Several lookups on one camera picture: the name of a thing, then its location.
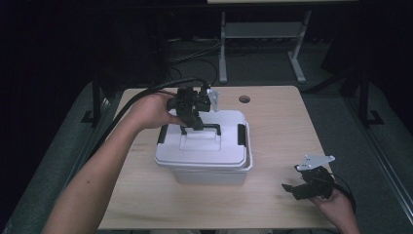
wire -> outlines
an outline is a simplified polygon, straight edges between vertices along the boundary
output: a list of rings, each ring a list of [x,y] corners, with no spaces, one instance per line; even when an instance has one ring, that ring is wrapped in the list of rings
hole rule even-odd
[[[204,55],[206,55],[206,54],[208,54],[208,53],[211,53],[211,52],[215,51],[216,48],[218,48],[218,47],[220,46],[220,44],[221,44],[221,43],[218,42],[218,43],[216,43],[215,45],[213,45],[213,46],[211,46],[211,47],[209,47],[209,48],[206,48],[206,49],[204,49],[204,50],[201,50],[201,51],[199,51],[199,52],[196,52],[196,53],[194,53],[194,54],[192,54],[192,55],[185,56],[185,57],[181,57],[181,58],[170,58],[169,61],[183,61],[183,60],[186,60],[186,59],[193,59],[193,58],[196,58],[196,57],[204,56]]]
[[[116,125],[119,123],[119,121],[122,119],[122,117],[125,115],[125,113],[129,110],[129,108],[139,99],[157,93],[160,90],[164,89],[164,88],[170,88],[173,87],[175,85],[179,85],[179,84],[184,84],[184,83],[189,83],[189,82],[202,82],[204,87],[209,87],[209,84],[207,83],[207,81],[200,79],[200,78],[195,78],[195,77],[190,77],[190,78],[186,78],[186,79],[180,79],[180,80],[176,80],[176,81],[171,81],[171,82],[166,82],[164,84],[152,87],[152,88],[148,88],[142,92],[140,92],[139,94],[133,96],[126,104],[125,106],[119,111],[118,115],[116,115],[116,117],[113,119],[112,123],[109,125],[109,127],[106,129],[106,131],[103,133],[103,135],[100,137],[100,139],[98,140],[97,144],[94,146],[94,149],[92,150],[91,155],[89,156],[89,159],[92,158],[92,156],[97,152],[97,150],[99,149],[99,147],[106,141],[107,137],[110,135],[110,133],[112,133],[113,129],[116,127]]]
[[[331,175],[338,177],[340,179],[340,181],[342,181],[346,185],[347,189],[349,190],[349,193],[353,194],[352,189],[350,188],[349,184],[344,179],[342,179],[340,176],[338,176],[336,174],[331,174]]]
[[[210,62],[210,61],[208,61],[208,60],[206,60],[206,59],[202,59],[202,58],[196,58],[196,59],[187,59],[187,60],[183,60],[183,61],[179,61],[179,62],[177,62],[176,64],[180,64],[180,63],[182,63],[182,62],[187,62],[187,61],[203,61],[203,62],[206,62],[206,63],[208,63],[208,64],[210,64],[211,66],[212,66],[212,68],[213,68],[213,70],[214,70],[214,73],[215,73],[215,77],[213,78],[213,81],[212,81],[212,83],[210,84],[211,86],[213,86],[214,84],[215,84],[215,82],[218,80],[218,69],[216,68],[216,66],[215,66],[215,64],[213,64],[212,62]]]

cable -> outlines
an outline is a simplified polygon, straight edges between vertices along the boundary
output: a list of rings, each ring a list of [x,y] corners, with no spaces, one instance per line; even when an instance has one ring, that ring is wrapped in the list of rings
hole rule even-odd
[[[345,188],[343,188],[342,186],[340,186],[340,184],[335,183],[335,182],[329,182],[329,181],[326,181],[326,180],[324,180],[324,179],[317,178],[317,177],[312,177],[311,179],[317,180],[317,181],[320,181],[320,182],[324,182],[324,183],[326,183],[326,184],[328,184],[328,185],[331,185],[333,188],[335,188],[335,189],[339,190],[341,193],[343,193],[343,194],[349,199],[350,203],[352,204],[353,213],[355,214],[355,213],[356,213],[357,204],[356,204],[356,199],[355,199],[355,197],[353,196],[352,190],[350,189],[350,186],[347,184],[346,181],[344,181],[344,179],[342,179],[342,178],[339,177],[338,175],[335,175],[335,176],[338,177],[338,178],[340,178],[340,179],[346,184],[346,186],[349,188],[349,191],[347,191]]]
[[[118,125],[119,121],[122,119],[122,117],[125,115],[125,113],[129,110],[129,108],[139,99],[154,94],[156,92],[159,92],[160,90],[164,89],[164,88],[170,88],[173,87],[175,85],[179,85],[179,84],[184,84],[184,83],[189,83],[189,82],[202,82],[204,87],[208,87],[209,88],[209,84],[207,83],[207,81],[200,79],[200,78],[195,78],[195,77],[190,77],[190,78],[186,78],[186,79],[180,79],[180,80],[176,80],[176,81],[171,81],[171,82],[166,82],[164,84],[152,87],[152,88],[148,88],[142,92],[140,92],[139,94],[133,96],[126,104],[125,106],[119,111],[118,115],[116,115],[116,117],[113,119],[112,123],[109,125],[109,127],[106,129],[106,131],[103,133],[103,135],[100,137],[100,139],[98,140],[97,144],[94,146],[94,149],[92,150],[91,155],[89,156],[89,159],[91,159],[91,157],[97,152],[97,150],[99,149],[99,147],[106,141],[107,137],[110,135],[110,133],[112,133],[113,129],[116,127],[116,125]]]
[[[187,62],[187,61],[203,61],[203,62],[206,62],[206,63],[210,64],[212,66],[213,70],[214,70],[214,73],[215,73],[215,77],[214,77],[214,79],[213,79],[213,81],[210,85],[213,86],[215,84],[215,82],[218,80],[218,69],[216,68],[215,64],[213,64],[212,62],[210,62],[206,59],[197,58],[197,59],[186,59],[186,60],[183,60],[183,61],[177,61],[176,64],[180,64],[182,62]]]

white metal part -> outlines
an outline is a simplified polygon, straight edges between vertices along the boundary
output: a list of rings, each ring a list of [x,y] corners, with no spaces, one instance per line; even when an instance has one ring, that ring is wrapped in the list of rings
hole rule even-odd
[[[210,103],[212,104],[213,110],[219,111],[218,108],[218,95],[221,93],[219,91],[213,90],[213,89],[208,89],[207,91],[207,96],[209,97]]]
[[[335,160],[334,156],[316,156],[306,155],[304,160],[297,166],[297,171],[308,171],[315,169],[323,164],[332,162]]]

black device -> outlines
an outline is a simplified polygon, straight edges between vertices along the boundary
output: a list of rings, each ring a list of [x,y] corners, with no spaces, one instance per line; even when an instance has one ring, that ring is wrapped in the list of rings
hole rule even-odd
[[[356,200],[350,191],[350,187],[348,187],[349,191],[347,191],[336,183],[334,177],[326,168],[319,166],[305,171],[298,171],[298,165],[294,166],[294,168],[297,172],[301,173],[302,178],[306,181],[306,183],[295,187],[288,184],[282,184],[282,187],[286,192],[292,193],[296,200],[314,198],[318,196],[328,199],[333,192],[333,188],[335,188],[349,199],[352,204],[353,212],[356,213]]]
[[[167,109],[175,109],[176,115],[185,123],[186,127],[181,127],[183,135],[186,135],[186,128],[194,131],[201,131],[204,128],[216,129],[221,135],[221,128],[218,124],[204,124],[200,117],[200,111],[210,112],[211,102],[207,94],[208,87],[201,86],[201,90],[195,91],[193,87],[180,87],[176,97],[168,101]]]

white plastic box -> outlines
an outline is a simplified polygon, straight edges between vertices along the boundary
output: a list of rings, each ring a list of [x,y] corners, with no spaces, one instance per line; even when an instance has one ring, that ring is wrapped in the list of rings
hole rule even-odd
[[[170,168],[178,182],[198,184],[243,184],[253,166],[249,125],[237,110],[200,113],[204,123],[219,124],[215,129],[183,135],[179,126],[161,131],[156,162]]]

